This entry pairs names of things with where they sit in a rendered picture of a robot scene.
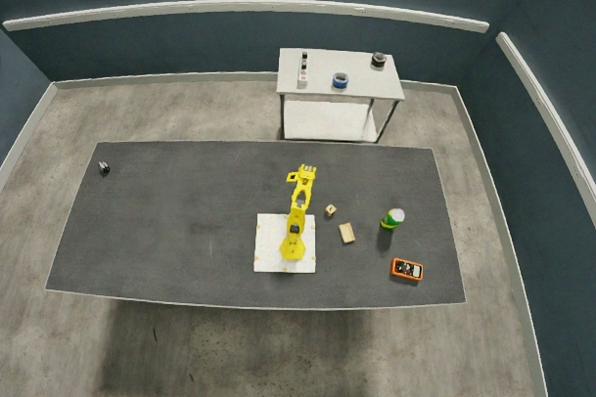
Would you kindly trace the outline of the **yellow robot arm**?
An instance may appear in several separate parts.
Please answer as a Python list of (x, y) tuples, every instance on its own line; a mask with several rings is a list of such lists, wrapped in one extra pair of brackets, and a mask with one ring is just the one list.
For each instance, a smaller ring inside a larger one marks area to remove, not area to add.
[[(279, 246), (279, 250), (282, 254), (282, 259), (286, 259), (286, 257), (299, 257), (299, 259), (303, 259), (303, 255), (306, 251), (306, 246), (304, 245), (300, 236), (303, 233), (303, 228), (305, 224), (304, 214), (305, 210), (308, 208), (309, 205), (311, 196), (310, 191), (316, 171), (316, 167), (313, 167), (313, 169), (312, 167), (313, 166), (303, 164), (298, 170), (298, 184), (297, 188), (294, 191), (294, 194), (292, 195), (293, 203), (291, 206), (291, 213), (288, 217), (288, 222), (286, 223), (286, 230), (288, 231), (287, 233), (291, 237), (289, 239), (284, 238)], [(302, 184), (303, 182), (307, 182), (307, 185), (304, 186)], [(297, 196), (300, 194), (300, 192), (305, 193), (305, 202), (304, 200), (297, 199)], [(297, 223), (298, 226), (293, 225), (294, 223)], [(293, 252), (294, 254), (291, 254), (291, 252)]]

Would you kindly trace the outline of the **green and yellow drink can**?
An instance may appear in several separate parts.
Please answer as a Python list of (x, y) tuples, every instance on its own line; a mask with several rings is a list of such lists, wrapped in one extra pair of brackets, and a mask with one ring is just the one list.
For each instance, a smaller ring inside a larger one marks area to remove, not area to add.
[(393, 230), (396, 226), (402, 223), (404, 213), (400, 209), (392, 209), (382, 220), (381, 226), (386, 231)]

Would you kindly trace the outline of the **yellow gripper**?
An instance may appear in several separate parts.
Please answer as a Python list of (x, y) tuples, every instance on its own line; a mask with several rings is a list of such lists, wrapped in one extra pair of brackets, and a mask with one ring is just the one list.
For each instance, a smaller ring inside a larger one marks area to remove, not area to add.
[[(295, 181), (298, 181), (298, 173), (297, 172), (289, 173), (287, 182), (295, 182)], [(302, 184), (305, 186), (305, 185), (307, 185), (307, 182), (303, 182)]]

